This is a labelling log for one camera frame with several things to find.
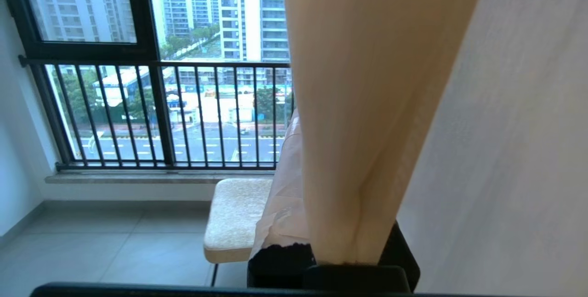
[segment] metal railing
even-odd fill
[[[58,170],[273,170],[295,107],[288,63],[20,59]]]

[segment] road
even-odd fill
[[[208,161],[222,161],[221,152],[221,138],[219,137],[218,128],[210,129],[207,128],[204,131],[204,144],[203,147],[202,136],[200,132],[200,125],[187,126],[187,142],[184,138],[183,130],[181,128],[172,132],[174,136],[174,151],[177,161],[187,161],[187,153],[190,153],[191,161],[204,161],[204,151]],[[225,161],[227,162],[239,162],[239,147],[237,138],[237,128],[231,125],[223,125],[223,143],[225,153]],[[278,136],[276,142],[273,138],[259,138],[259,161],[260,162],[272,162],[274,157],[274,144],[276,151],[276,158],[279,159],[280,151],[282,148],[284,138]],[[100,145],[102,147],[102,153],[104,159],[117,159],[115,144],[112,138],[100,138]],[[122,159],[135,159],[133,146],[130,138],[118,138],[117,137],[118,149]],[[137,153],[139,159],[151,160],[151,144],[148,138],[135,138],[135,145],[137,147]],[[84,147],[84,153],[88,159],[99,159],[97,147],[94,142],[94,138],[82,138],[82,146]],[[153,149],[155,150],[156,159],[163,160],[164,155],[162,152],[161,141],[158,136],[153,138]],[[244,162],[255,162],[256,161],[256,144],[255,144],[255,133],[250,131],[248,134],[241,135],[241,156]]]

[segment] glass pane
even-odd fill
[[[289,61],[284,0],[153,0],[162,59]]]
[[[30,0],[43,40],[136,43],[129,0]]]

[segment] stool cushion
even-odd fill
[[[247,261],[255,225],[263,214],[271,179],[226,179],[216,184],[204,234],[211,263]]]

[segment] gray floor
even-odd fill
[[[47,282],[208,286],[208,213],[171,209],[47,209],[0,249],[0,296]],[[219,266],[216,286],[245,287],[246,263]]]

